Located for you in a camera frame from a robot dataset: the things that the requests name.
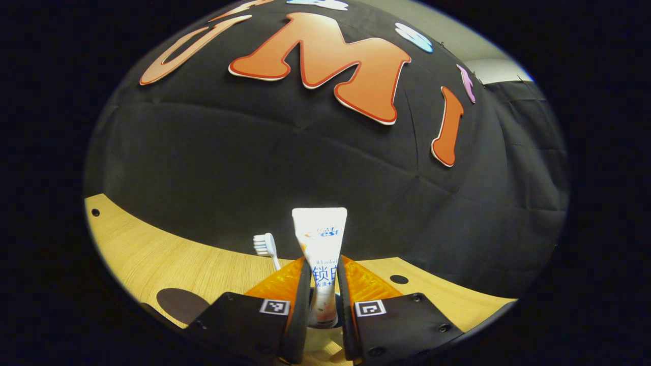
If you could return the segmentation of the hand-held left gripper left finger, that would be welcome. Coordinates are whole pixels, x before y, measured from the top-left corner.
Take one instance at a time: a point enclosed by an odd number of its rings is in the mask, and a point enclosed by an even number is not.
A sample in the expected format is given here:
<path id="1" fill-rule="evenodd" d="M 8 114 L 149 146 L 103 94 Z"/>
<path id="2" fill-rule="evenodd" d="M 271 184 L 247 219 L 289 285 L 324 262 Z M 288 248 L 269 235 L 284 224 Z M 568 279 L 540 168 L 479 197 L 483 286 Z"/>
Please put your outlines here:
<path id="1" fill-rule="evenodd" d="M 291 365 L 303 359 L 311 269 L 297 259 L 249 294 L 223 293 L 184 330 L 216 365 Z"/>

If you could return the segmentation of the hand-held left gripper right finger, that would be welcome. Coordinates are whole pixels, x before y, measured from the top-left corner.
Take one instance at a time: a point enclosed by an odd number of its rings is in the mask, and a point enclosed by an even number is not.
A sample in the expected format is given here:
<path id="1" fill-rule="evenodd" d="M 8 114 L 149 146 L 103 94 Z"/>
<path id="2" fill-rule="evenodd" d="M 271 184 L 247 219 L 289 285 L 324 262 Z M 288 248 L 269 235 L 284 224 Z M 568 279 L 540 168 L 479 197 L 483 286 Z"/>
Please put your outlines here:
<path id="1" fill-rule="evenodd" d="M 423 365 L 464 336 L 425 294 L 401 294 L 348 257 L 337 278 L 344 353 L 355 365 Z"/>

